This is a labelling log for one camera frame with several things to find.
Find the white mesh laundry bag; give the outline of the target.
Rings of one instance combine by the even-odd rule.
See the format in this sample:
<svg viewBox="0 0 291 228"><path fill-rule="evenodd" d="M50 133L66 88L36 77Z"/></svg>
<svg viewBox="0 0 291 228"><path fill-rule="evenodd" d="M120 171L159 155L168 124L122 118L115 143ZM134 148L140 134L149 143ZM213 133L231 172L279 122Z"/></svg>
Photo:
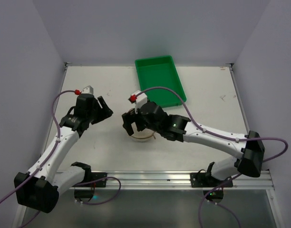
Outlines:
<svg viewBox="0 0 291 228"><path fill-rule="evenodd" d="M135 123L132 124L133 130L134 130L134 134L132 136L130 136L134 141L136 142L147 142L151 139L155 139L155 132L145 129L141 132L138 132L136 129L136 125Z"/></svg>

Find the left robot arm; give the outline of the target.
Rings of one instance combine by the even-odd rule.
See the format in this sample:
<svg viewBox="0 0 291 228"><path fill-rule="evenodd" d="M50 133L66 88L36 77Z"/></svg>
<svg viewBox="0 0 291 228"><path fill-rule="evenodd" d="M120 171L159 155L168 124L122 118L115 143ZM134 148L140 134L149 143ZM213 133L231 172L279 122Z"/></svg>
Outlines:
<svg viewBox="0 0 291 228"><path fill-rule="evenodd" d="M81 183L90 184L93 180L91 167L85 163L76 161L63 174L57 176L56 173L84 131L112 114L103 97L86 93L78 95L75 106L58 122L54 140L26 173L19 172L15 176L17 202L50 213L69 188Z"/></svg>

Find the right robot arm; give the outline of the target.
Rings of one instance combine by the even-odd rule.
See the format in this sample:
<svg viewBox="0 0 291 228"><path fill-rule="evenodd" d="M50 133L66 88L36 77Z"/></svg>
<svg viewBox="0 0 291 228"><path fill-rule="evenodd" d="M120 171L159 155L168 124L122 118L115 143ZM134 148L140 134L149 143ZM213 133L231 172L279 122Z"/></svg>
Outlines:
<svg viewBox="0 0 291 228"><path fill-rule="evenodd" d="M122 114L122 119L123 128L130 136L134 134L132 124L135 124L139 132L149 129L169 141L197 143L230 155L220 162L211 162L206 172L193 174L194 187L215 187L237 174L253 178L261 175L265 148L257 132L239 134L233 141L228 132L220 132L218 137L201 126L195 126L188 117L167 114L154 102L129 110Z"/></svg>

